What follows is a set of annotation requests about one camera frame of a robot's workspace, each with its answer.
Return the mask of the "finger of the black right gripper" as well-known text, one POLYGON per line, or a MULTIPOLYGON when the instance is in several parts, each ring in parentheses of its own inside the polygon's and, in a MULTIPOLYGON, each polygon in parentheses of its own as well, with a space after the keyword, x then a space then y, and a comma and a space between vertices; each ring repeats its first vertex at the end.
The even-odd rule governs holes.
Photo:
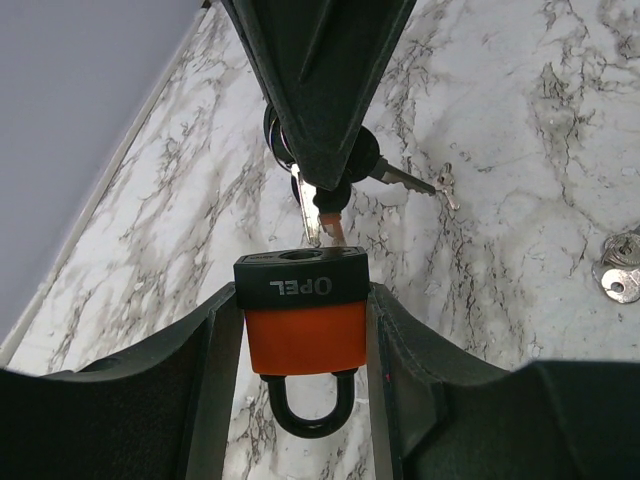
POLYGON ((349 155, 414 2, 224 4, 298 156, 349 155))

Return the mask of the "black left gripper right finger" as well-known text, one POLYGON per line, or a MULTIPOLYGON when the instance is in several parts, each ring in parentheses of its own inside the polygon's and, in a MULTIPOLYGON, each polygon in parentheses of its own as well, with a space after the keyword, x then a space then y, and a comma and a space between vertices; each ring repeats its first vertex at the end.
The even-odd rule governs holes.
POLYGON ((544 360, 507 371, 371 288, 367 376, 379 479, 635 479, 639 367, 544 360))

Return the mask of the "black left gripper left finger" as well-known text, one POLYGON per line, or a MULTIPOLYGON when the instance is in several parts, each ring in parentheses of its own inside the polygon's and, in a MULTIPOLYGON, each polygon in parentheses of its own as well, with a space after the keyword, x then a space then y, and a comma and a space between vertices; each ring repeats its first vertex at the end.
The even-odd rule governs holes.
POLYGON ((1 373, 5 479, 218 479, 239 360, 226 285, 183 319, 79 371, 1 373))

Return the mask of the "black-headed key bunch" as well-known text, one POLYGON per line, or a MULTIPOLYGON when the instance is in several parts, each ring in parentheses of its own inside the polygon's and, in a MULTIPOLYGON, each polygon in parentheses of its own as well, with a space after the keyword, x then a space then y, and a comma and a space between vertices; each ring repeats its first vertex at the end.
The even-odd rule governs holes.
POLYGON ((434 183, 421 180, 392 166, 380 153, 374 134, 361 127, 349 155, 340 161, 318 155, 298 156, 285 134, 276 109, 269 104, 264 113, 264 134, 277 163, 291 175, 292 191, 302 214, 308 244, 319 247, 324 234, 335 245, 345 243, 341 211, 346 207, 354 183, 372 178, 386 185, 400 184, 408 190, 436 195, 434 183))

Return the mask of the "orange black padlock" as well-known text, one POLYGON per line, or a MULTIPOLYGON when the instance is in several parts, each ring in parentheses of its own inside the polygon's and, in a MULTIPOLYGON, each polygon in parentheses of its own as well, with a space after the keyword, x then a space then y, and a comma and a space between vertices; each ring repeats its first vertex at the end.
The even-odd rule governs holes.
POLYGON ((352 413, 354 377, 366 363, 366 252, 343 246, 251 254, 233 271, 252 369, 267 385, 275 420, 299 438, 335 433, 352 413), (325 373, 337 381, 332 411, 316 419, 296 415, 287 377, 325 373))

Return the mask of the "small silver key bunch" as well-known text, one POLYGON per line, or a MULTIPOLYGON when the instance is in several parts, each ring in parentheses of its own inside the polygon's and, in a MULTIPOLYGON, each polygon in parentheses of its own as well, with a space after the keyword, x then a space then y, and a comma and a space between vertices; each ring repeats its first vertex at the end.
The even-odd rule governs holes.
POLYGON ((608 237, 602 255, 592 266, 592 275, 602 291, 620 304, 639 300, 639 231, 608 237))

